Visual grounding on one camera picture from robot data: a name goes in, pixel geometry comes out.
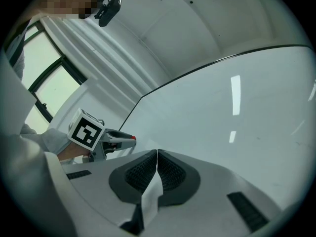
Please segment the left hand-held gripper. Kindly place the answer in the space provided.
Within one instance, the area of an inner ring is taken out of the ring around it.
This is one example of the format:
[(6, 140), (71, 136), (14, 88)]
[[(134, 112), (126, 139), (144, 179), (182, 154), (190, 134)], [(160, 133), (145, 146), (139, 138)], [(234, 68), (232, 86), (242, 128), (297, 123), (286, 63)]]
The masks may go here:
[[(108, 137), (127, 140), (115, 144), (109, 142)], [(68, 138), (89, 150), (86, 162), (105, 160), (107, 154), (115, 150), (125, 150), (135, 146), (135, 136), (133, 135), (117, 130), (108, 130), (107, 136), (104, 121), (97, 119), (82, 108), (78, 108), (69, 124)]]

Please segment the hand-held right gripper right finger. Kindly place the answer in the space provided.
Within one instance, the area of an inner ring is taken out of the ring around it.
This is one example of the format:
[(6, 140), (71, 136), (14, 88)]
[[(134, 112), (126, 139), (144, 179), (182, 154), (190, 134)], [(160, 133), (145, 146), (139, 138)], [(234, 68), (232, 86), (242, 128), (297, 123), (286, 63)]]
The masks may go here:
[(171, 193), (181, 198), (197, 190), (181, 205), (160, 207), (147, 237), (245, 237), (281, 213), (268, 195), (223, 166), (165, 150), (158, 151), (158, 163), (186, 172), (186, 186)]

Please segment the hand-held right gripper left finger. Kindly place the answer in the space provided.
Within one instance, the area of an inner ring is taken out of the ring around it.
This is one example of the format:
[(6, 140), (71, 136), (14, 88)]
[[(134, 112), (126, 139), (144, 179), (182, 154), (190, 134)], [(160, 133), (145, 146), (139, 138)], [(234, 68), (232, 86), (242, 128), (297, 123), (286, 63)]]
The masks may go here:
[(157, 163), (151, 150), (63, 169), (98, 214), (118, 227), (145, 228), (158, 214)]

